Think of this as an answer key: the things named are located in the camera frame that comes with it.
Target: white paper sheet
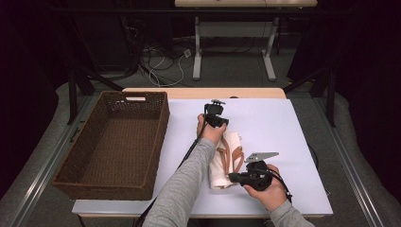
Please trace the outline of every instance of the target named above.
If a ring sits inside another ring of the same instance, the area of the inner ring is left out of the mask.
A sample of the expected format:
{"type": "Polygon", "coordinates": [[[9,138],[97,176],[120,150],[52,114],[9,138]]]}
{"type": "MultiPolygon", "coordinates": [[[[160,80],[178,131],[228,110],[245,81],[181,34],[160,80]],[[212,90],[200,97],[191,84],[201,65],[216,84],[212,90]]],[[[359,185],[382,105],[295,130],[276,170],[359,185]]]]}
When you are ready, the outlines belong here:
{"type": "MultiPolygon", "coordinates": [[[[229,130],[241,134],[241,145],[248,157],[253,152],[279,152],[265,160],[280,168],[293,195],[293,205],[304,215],[333,214],[322,181],[316,170],[292,104],[288,99],[232,98],[221,117],[230,120],[229,130]]],[[[209,99],[170,99],[170,117],[161,152],[153,198],[183,159],[196,138],[197,116],[209,99]]],[[[150,201],[75,202],[73,213],[81,215],[140,215],[150,201]]],[[[261,217],[267,214],[259,201],[251,198],[240,185],[213,190],[205,179],[192,210],[196,217],[261,217]]]]}

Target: gray sleeve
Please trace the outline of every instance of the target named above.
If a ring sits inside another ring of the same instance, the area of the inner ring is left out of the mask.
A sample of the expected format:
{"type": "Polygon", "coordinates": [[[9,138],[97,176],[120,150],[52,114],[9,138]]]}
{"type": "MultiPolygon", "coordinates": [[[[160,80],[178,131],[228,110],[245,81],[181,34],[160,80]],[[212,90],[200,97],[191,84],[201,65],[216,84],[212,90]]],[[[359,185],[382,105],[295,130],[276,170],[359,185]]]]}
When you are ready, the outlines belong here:
{"type": "Polygon", "coordinates": [[[215,152],[212,141],[199,141],[159,193],[143,226],[186,226],[215,152]]]}
{"type": "Polygon", "coordinates": [[[289,201],[285,201],[281,206],[271,212],[270,218],[275,227],[314,226],[312,223],[307,221],[289,201]]]}

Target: table surface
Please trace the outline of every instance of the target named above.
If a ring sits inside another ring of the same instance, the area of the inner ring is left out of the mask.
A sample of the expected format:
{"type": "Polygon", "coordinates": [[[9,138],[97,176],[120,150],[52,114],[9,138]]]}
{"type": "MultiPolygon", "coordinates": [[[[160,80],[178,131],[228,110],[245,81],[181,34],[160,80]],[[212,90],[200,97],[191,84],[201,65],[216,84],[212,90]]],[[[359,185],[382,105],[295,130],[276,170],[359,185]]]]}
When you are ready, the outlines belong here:
{"type": "Polygon", "coordinates": [[[176,7],[199,8],[266,8],[316,7],[317,0],[175,0],[176,7]]]}
{"type": "MultiPolygon", "coordinates": [[[[125,91],[167,91],[168,94],[170,117],[153,198],[174,173],[195,139],[197,115],[203,112],[203,105],[210,103],[211,98],[219,98],[226,102],[221,116],[230,120],[228,131],[240,133],[245,157],[253,152],[279,152],[278,156],[266,161],[280,167],[293,195],[293,205],[307,217],[333,214],[297,116],[281,89],[135,88],[125,91]]],[[[246,171],[245,165],[240,171],[246,171]]],[[[82,217],[138,217],[150,202],[77,200],[73,213],[82,217]]],[[[222,190],[211,189],[208,178],[203,181],[191,213],[192,218],[268,216],[260,202],[251,198],[240,185],[222,190]]]]}

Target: white table frame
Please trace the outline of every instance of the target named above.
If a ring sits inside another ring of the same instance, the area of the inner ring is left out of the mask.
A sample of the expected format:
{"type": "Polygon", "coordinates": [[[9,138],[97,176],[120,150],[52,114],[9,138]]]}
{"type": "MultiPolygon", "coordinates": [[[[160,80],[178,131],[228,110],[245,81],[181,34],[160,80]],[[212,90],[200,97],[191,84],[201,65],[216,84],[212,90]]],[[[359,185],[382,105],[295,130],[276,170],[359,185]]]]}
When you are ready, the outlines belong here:
{"type": "Polygon", "coordinates": [[[196,54],[194,62],[193,80],[201,79],[201,37],[260,37],[264,38],[265,33],[269,37],[266,50],[262,50],[262,58],[265,63],[269,81],[276,81],[270,53],[277,30],[278,18],[272,22],[200,22],[199,17],[195,18],[195,43],[196,54]]]}

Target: metal frame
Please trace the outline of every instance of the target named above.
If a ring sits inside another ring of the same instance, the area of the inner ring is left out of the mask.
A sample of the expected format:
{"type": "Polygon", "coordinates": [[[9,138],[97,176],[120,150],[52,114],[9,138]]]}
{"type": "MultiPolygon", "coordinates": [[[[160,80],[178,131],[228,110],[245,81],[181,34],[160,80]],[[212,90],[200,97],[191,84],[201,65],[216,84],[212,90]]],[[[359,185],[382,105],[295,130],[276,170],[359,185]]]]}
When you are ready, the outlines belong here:
{"type": "Polygon", "coordinates": [[[330,122],[325,120],[324,117],[324,104],[321,98],[313,98],[315,105],[319,111],[320,116],[322,117],[325,126],[328,128],[330,135],[336,145],[336,151],[340,163],[344,169],[345,175],[352,186],[354,193],[357,197],[357,201],[359,202],[360,208],[362,209],[363,214],[366,217],[366,220],[371,227],[378,227],[384,226],[379,214],[375,210],[375,206],[372,202],[372,199],[366,190],[365,185],[363,184],[362,180],[359,178],[357,174],[357,170],[354,167],[354,164],[348,155],[348,151],[345,145],[342,143],[340,139],[339,133],[337,132],[336,128],[332,127],[330,122]]]}
{"type": "Polygon", "coordinates": [[[262,50],[262,58],[265,63],[269,81],[276,81],[273,66],[271,64],[270,53],[273,47],[274,37],[277,30],[279,19],[274,18],[272,22],[200,22],[199,17],[195,17],[195,62],[193,80],[201,79],[201,37],[259,37],[265,38],[265,33],[269,37],[266,50],[262,50]]]}
{"type": "Polygon", "coordinates": [[[67,148],[70,145],[70,140],[75,134],[76,129],[78,128],[80,119],[88,110],[91,100],[91,96],[85,96],[81,101],[78,107],[78,115],[76,120],[73,121],[71,125],[67,126],[67,128],[62,133],[59,143],[56,145],[54,151],[51,152],[51,155],[45,161],[44,165],[42,166],[30,188],[27,190],[26,195],[22,199],[20,205],[18,206],[15,216],[11,219],[10,226],[25,226],[29,215],[32,213],[36,203],[44,192],[44,188],[50,181],[53,172],[56,170],[56,167],[59,165],[62,157],[64,157],[64,155],[66,154],[67,148]]]}

